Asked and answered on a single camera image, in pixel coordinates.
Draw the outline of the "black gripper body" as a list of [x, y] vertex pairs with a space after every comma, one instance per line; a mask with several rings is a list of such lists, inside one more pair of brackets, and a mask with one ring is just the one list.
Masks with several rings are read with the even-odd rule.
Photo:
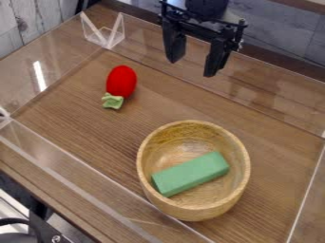
[[231, 13], [230, 0], [160, 0], [163, 19], [178, 23], [185, 35], [193, 35], [210, 41], [215, 37], [225, 38], [233, 50], [242, 49], [242, 35], [247, 28], [246, 20]]

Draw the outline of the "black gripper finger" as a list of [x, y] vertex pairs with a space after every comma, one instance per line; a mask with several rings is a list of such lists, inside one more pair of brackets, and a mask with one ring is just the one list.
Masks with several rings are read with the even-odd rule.
[[219, 69], [223, 68], [231, 52], [229, 42], [225, 39], [215, 38], [211, 41], [210, 53], [206, 57], [205, 77], [213, 77]]
[[187, 37], [180, 25], [167, 19], [162, 20], [162, 39], [166, 58], [174, 64], [186, 55]]

